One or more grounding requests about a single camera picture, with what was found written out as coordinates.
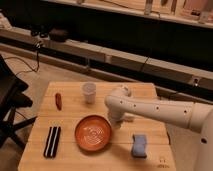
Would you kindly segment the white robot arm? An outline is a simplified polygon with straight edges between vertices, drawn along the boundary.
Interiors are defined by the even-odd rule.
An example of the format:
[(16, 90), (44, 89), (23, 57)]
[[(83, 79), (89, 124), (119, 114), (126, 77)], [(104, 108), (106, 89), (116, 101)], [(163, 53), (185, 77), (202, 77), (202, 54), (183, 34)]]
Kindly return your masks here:
[(187, 102), (137, 99), (126, 86), (118, 86), (105, 97), (108, 119), (120, 127), (126, 113), (169, 123), (200, 134), (200, 147), (194, 171), (213, 171), (213, 105)]

